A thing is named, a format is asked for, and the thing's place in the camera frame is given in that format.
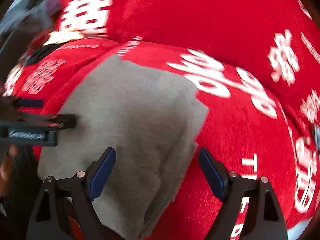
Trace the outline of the left hand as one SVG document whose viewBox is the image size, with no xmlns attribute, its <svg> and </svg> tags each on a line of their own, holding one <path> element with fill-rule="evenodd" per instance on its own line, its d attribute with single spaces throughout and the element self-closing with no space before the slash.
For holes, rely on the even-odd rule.
<svg viewBox="0 0 320 240">
<path fill-rule="evenodd" d="M 10 177 L 14 159 L 17 157 L 18 149 L 15 145 L 11 145 L 7 152 L 4 161 L 1 163 L 1 178 L 0 178 L 0 195 L 4 197 L 9 192 Z"/>
</svg>

